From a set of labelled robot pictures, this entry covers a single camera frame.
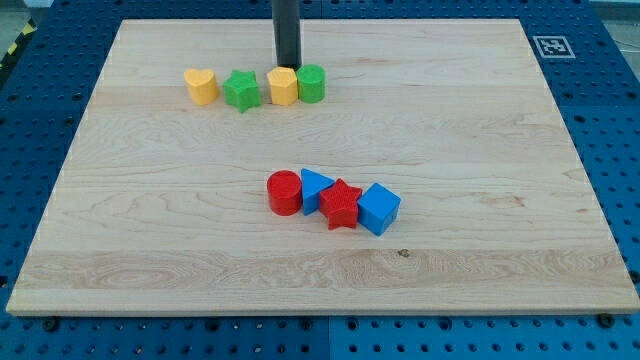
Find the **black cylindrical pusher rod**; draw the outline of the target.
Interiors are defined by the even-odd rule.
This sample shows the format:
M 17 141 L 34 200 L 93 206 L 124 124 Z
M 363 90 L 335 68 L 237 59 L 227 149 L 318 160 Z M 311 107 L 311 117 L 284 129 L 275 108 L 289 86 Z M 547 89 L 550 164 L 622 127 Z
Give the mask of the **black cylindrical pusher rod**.
M 277 65 L 297 70 L 302 63 L 300 5 L 298 0 L 272 0 Z

